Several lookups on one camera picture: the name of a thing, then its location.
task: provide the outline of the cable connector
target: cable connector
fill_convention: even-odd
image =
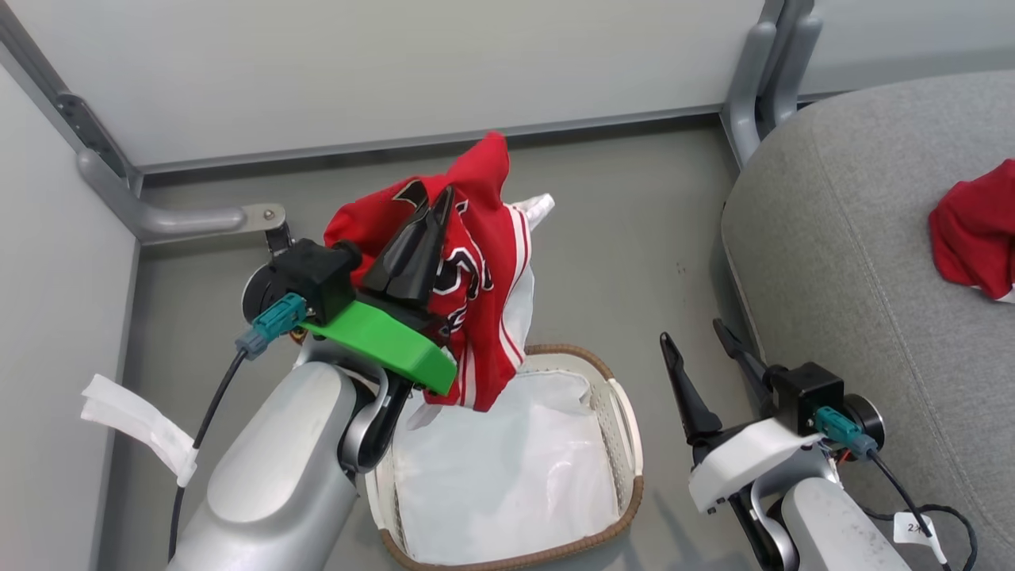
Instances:
[[[878,449],[877,442],[864,434],[856,423],[831,407],[822,407],[814,415],[814,428],[829,439],[844,444],[860,459],[867,459],[869,450]]]
[[[271,342],[295,330],[306,319],[307,300],[286,294],[251,323],[251,329],[236,340],[236,350],[246,350],[247,360],[254,361]]]

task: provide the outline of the gray couch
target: gray couch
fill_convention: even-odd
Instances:
[[[1015,569],[1015,306],[945,282],[927,217],[956,182],[1015,156],[1015,72],[888,85],[812,104],[737,181],[723,237],[768,363],[814,361],[887,424],[884,458],[918,504],[972,520],[982,571]],[[870,465],[848,490],[903,508]],[[963,527],[934,516],[954,569]],[[899,551],[937,569],[929,550]]]

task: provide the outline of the laundry basket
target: laundry basket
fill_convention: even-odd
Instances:
[[[393,454],[365,476],[370,513],[385,547],[395,560],[411,571],[502,571],[537,565],[573,555],[603,544],[627,528],[641,503],[641,440],[630,402],[609,368],[592,353],[565,345],[534,346],[526,349],[523,372],[561,370],[585,377],[590,384],[589,406],[595,412],[613,475],[619,519],[602,531],[570,544],[510,559],[469,565],[433,565],[412,559],[405,549],[399,514]]]

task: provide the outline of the red cloth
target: red cloth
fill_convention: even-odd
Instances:
[[[515,339],[503,324],[504,305],[530,256],[525,215],[500,200],[509,167],[503,136],[489,133],[447,173],[413,176],[346,204],[325,229],[328,246],[345,238],[362,251],[363,263],[352,274],[358,287],[416,204],[432,204],[445,188],[455,189],[455,211],[428,309],[449,319],[458,377],[447,398],[427,392],[427,403],[486,412],[524,359],[524,340]]]
[[[1015,283],[1015,159],[954,186],[931,212],[934,264],[948,281],[1006,298]]]

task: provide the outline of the green bracket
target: green bracket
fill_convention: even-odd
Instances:
[[[455,362],[437,346],[364,303],[352,302],[324,328],[310,323],[301,324],[300,328],[346,347],[437,395],[447,396],[455,382]]]

